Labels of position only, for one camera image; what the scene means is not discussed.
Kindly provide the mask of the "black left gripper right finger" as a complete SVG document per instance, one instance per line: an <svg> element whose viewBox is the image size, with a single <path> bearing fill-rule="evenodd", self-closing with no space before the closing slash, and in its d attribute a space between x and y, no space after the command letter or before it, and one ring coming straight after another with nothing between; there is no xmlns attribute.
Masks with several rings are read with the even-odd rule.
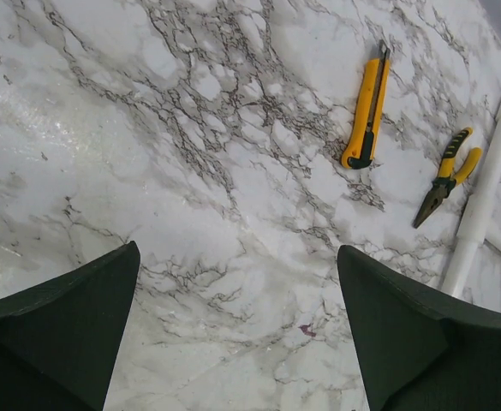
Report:
<svg viewBox="0 0 501 411"><path fill-rule="evenodd" d="M501 410L501 313L349 245L337 270L371 410Z"/></svg>

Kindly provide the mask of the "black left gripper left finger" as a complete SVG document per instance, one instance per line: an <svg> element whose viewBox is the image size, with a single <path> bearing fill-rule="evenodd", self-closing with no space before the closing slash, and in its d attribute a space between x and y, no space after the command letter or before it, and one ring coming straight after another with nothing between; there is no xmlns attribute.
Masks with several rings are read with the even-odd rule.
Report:
<svg viewBox="0 0 501 411"><path fill-rule="evenodd" d="M140 269L136 243L0 299L0 410L101 410Z"/></svg>

